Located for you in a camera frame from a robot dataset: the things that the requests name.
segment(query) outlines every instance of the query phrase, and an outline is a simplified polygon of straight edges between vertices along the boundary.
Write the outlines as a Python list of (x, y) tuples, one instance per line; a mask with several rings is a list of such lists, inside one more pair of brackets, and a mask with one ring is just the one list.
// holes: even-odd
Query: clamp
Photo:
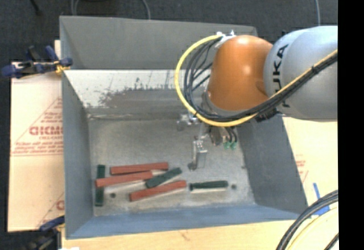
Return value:
[(61, 75), (63, 70), (69, 69), (73, 64), (71, 58), (59, 59), (54, 49), (49, 45), (46, 46), (45, 52), (47, 58), (37, 61), (36, 59), (40, 59), (40, 56), (34, 46), (30, 46), (25, 61), (4, 66), (1, 69), (1, 74), (8, 78), (22, 78), (46, 72), (56, 72), (56, 74)]

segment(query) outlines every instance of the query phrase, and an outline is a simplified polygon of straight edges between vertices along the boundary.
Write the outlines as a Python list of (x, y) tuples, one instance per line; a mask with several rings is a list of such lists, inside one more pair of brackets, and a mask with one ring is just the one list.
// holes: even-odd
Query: bin floor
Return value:
[(204, 166), (189, 170), (192, 161), (192, 142), (200, 125), (183, 131), (176, 128), (176, 120), (113, 120), (89, 119), (92, 178), (97, 165), (110, 166), (168, 162), (169, 168), (179, 167), (182, 174), (171, 181), (186, 180), (187, 184), (227, 180), (224, 190), (173, 191), (139, 201), (130, 202), (129, 193), (145, 189), (144, 182), (113, 185), (104, 190), (104, 205), (94, 207), (95, 216), (137, 213), (163, 209), (183, 209), (211, 205), (248, 205), (254, 203), (243, 152), (238, 142), (236, 149), (214, 146), (209, 137), (204, 139), (208, 150)]

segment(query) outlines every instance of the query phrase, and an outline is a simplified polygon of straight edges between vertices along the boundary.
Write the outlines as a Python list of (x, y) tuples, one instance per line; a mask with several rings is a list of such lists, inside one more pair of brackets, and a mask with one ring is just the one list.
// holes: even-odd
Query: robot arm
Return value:
[(193, 75), (203, 49), (187, 65), (183, 93), (179, 70), (196, 48), (211, 47), (222, 38), (214, 35), (195, 43), (176, 68), (177, 94), (201, 121), (231, 127), (272, 110), (299, 119), (337, 119), (336, 26), (295, 31), (274, 45), (250, 35), (232, 37), (219, 47), (202, 104), (197, 105), (192, 95)]

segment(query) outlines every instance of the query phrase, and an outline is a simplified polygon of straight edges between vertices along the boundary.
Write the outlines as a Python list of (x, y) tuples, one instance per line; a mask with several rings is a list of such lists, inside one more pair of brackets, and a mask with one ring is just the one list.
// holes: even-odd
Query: wooden block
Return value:
[(167, 162), (157, 162), (157, 163), (148, 163), (148, 164), (134, 164), (134, 165), (123, 165), (123, 166), (112, 166), (110, 168), (110, 174), (126, 174), (126, 173), (135, 173), (135, 172), (143, 172), (149, 170), (168, 170)]
[(98, 178), (95, 180), (96, 188), (101, 188), (104, 186), (123, 184), (126, 182), (138, 181), (138, 180), (148, 180), (153, 177), (152, 171), (124, 174), (121, 176), (111, 176), (105, 178)]
[(186, 180), (180, 180), (171, 182), (170, 184), (164, 184), (150, 189), (138, 190), (129, 194), (129, 200), (131, 202), (137, 201), (142, 198), (152, 197), (158, 194), (167, 193), (176, 189), (182, 189), (187, 186)]

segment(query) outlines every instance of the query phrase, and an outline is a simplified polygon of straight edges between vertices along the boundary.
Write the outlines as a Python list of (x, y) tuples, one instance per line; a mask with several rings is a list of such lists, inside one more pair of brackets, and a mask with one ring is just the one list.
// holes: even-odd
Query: kuka logo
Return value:
[[(274, 66), (274, 71), (273, 71), (273, 82), (276, 82), (278, 84), (278, 88), (275, 90), (275, 92), (281, 90), (282, 85), (280, 83), (280, 65), (282, 64), (282, 58), (283, 58), (283, 52), (284, 50), (286, 50), (286, 48), (288, 47), (288, 44), (279, 48), (278, 52), (277, 52), (277, 57), (279, 58), (279, 62), (276, 62), (276, 60), (274, 60), (273, 62), (273, 66)], [(290, 107), (288, 104), (286, 104), (286, 101), (282, 102), (282, 106), (284, 107)]]
[(63, 127), (60, 126), (33, 126), (29, 128), (29, 134), (33, 136), (39, 135), (62, 135)]

